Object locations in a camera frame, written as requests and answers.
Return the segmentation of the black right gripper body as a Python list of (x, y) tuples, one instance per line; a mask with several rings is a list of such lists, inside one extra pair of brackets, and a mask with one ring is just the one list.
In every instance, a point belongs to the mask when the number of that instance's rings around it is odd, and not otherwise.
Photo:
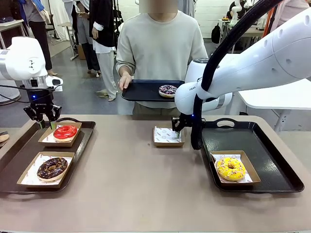
[(193, 115), (180, 114), (180, 116), (172, 117), (173, 128), (191, 127), (193, 122)]

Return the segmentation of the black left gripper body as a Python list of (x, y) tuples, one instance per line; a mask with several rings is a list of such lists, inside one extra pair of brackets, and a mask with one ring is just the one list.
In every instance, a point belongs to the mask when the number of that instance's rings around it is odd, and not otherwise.
[(29, 89), (27, 91), (27, 95), (29, 98), (30, 105), (32, 107), (40, 106), (45, 110), (45, 114), (47, 116), (47, 111), (53, 105), (53, 91), (52, 89)]

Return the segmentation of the person's right hand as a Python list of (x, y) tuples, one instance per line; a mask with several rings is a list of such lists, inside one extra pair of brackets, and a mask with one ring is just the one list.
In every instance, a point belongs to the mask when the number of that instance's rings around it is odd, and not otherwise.
[(120, 90), (123, 91), (127, 89), (131, 81), (132, 81), (132, 76), (130, 76), (129, 74), (123, 74), (119, 81)]

